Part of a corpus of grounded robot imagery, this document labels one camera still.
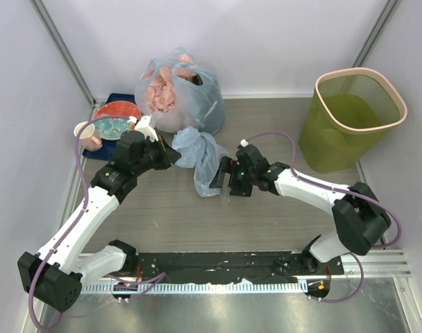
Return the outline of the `blue plastic bag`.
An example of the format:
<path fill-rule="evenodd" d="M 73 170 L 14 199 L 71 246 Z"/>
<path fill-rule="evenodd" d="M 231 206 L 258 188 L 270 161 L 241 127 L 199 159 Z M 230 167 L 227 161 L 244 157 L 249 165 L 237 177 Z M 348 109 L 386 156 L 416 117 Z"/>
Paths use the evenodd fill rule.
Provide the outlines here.
<path fill-rule="evenodd" d="M 229 152 L 211 134 L 199 132 L 193 127 L 184 128 L 174 135 L 172 148 L 181 154 L 176 166 L 194 169 L 194 187 L 200 197 L 221 193 L 219 188 L 210 188 L 210 183 L 216 176 L 220 159 Z"/>

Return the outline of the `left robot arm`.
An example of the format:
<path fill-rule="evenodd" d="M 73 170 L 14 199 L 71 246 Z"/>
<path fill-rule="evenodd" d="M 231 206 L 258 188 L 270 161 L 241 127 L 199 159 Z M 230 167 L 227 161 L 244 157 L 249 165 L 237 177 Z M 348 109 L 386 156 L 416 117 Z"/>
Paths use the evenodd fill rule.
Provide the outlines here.
<path fill-rule="evenodd" d="M 181 154 L 161 135 L 154 141 L 138 131 L 124 133 L 111 162 L 99 169 L 84 199 L 61 229 L 35 254 L 25 252 L 17 265 L 24 290 L 59 312 L 67 311 L 82 288 L 109 273 L 132 275 L 137 267 L 136 249 L 114 240 L 93 255 L 79 255 L 99 226 L 137 186 L 149 170 L 165 170 Z"/>

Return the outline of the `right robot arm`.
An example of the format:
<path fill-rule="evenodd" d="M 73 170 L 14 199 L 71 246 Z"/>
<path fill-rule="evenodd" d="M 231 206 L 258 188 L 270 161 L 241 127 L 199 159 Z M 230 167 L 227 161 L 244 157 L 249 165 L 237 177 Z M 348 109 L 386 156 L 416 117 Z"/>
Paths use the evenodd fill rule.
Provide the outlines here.
<path fill-rule="evenodd" d="M 320 273 L 330 260 L 339 256 L 366 255 L 391 225 L 391 219 L 367 184 L 332 184 L 294 171 L 282 162 L 271 164 L 252 144 L 239 146 L 235 159 L 222 157 L 209 187 L 222 187 L 226 175 L 230 176 L 232 196 L 249 197 L 257 187 L 303 201 L 331 215 L 334 231 L 315 237 L 301 253 L 303 268 L 311 274 Z"/>

